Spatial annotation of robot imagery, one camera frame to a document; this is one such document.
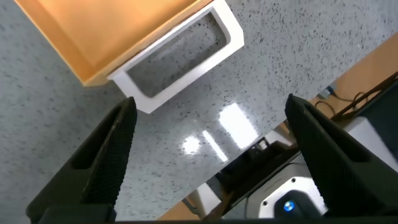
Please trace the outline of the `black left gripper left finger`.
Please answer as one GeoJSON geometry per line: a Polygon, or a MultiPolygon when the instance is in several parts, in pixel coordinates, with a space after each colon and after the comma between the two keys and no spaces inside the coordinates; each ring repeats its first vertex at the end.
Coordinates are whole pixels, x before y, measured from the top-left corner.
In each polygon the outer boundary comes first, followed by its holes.
{"type": "Polygon", "coordinates": [[[26,208],[32,223],[110,223],[137,121],[134,98],[117,104],[26,208]]]}

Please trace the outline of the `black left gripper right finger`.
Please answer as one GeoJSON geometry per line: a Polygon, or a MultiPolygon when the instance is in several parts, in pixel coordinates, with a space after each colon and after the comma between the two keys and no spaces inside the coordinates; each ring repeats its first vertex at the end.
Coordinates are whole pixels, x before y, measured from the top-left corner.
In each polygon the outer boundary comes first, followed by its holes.
{"type": "Polygon", "coordinates": [[[338,217],[397,216],[397,172],[328,119],[290,94],[289,127],[315,185],[338,217]]]}

